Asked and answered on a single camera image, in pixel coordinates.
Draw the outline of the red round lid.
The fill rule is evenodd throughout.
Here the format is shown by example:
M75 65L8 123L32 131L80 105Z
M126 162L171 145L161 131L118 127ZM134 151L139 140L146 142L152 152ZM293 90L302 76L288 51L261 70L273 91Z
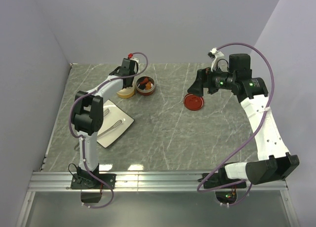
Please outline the red round lid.
M191 111L198 111L204 105L204 99L202 97L187 94L183 99L184 106Z

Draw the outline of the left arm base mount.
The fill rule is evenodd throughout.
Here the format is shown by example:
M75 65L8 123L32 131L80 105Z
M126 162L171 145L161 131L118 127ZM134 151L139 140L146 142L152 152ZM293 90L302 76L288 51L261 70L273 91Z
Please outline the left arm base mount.
M109 174L100 174L98 177L104 183L107 183L108 186L96 180L95 178L91 177L90 175L88 178L79 177L77 174L74 174L72 181L71 181L71 189L114 189L116 183L116 174L109 173Z

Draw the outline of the dark seaweed roll food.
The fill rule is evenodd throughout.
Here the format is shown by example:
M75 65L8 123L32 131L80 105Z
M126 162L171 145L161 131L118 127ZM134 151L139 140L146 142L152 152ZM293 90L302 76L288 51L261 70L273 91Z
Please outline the dark seaweed roll food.
M138 89L139 90L144 90L146 88L146 85L145 84L142 84L142 85L138 85Z

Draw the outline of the orange fried food piece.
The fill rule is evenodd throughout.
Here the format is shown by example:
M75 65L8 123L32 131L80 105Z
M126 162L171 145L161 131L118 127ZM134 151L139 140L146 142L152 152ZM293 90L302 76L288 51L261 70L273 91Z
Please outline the orange fried food piece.
M153 84L149 81L147 84L146 84L146 88L145 90L150 90L152 88Z

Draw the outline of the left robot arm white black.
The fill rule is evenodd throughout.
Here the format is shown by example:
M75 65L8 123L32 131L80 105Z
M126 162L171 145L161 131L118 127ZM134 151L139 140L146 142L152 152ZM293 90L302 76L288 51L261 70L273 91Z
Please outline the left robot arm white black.
M133 85L134 76L139 69L138 62L138 59L129 54L104 82L87 92L79 91L75 96L69 128L71 134L79 140L77 176L89 189L105 183L99 174L96 152L98 131L104 121L103 105L113 94Z

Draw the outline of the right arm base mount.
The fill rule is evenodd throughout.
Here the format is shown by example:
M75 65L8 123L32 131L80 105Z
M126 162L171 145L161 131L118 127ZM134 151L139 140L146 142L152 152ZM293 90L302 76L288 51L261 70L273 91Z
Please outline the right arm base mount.
M203 184L203 188L211 189L218 186L232 184L238 181L240 181L240 179L229 179L227 175L215 173L209 179L205 181L205 183ZM246 181L243 181L241 183L235 184L234 186L230 185L227 187L227 189L232 189L233 187L237 189L245 189L247 187L247 184L246 184Z

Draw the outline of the red sausage food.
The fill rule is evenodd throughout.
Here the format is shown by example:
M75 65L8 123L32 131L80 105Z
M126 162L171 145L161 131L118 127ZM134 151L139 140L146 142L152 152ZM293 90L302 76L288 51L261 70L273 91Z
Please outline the red sausage food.
M145 77L139 84L143 85L143 84L147 84L148 82L149 82L149 79Z

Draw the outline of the metal tongs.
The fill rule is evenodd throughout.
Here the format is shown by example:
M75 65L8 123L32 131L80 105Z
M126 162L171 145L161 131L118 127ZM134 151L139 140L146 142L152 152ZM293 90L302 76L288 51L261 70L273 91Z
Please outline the metal tongs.
M107 114L109 114L110 110L109 109L105 109L103 112L103 117L105 117ZM97 138L103 136L104 134L110 132L111 130L117 128L119 125L121 125L123 123L123 121L120 119L117 122L115 122L111 127L109 127L108 129L106 129L105 131L98 133ZM77 151L79 149L79 143L77 143L74 146L74 150Z

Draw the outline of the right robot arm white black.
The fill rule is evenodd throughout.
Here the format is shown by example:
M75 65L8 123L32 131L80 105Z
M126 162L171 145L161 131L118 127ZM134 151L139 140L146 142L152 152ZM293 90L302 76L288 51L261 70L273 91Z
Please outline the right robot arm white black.
M222 52L209 52L213 60L211 67L199 69L188 89L189 95L203 97L206 88L209 94L220 89L231 91L246 113L252 139L256 142L258 160L254 162L225 161L219 169L206 175L201 183L210 182L209 189L230 188L234 184L253 185L285 180L300 164L285 145L276 126L270 102L272 93L264 80L253 77L248 54L231 54L229 60Z

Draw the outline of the cream round lid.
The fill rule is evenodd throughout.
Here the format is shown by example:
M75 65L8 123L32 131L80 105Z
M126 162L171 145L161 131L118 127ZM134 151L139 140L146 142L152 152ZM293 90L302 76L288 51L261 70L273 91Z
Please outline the cream round lid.
M128 88L124 88L122 90L120 90L119 92L117 92L117 94L119 95L129 95L135 92L135 87L128 87Z

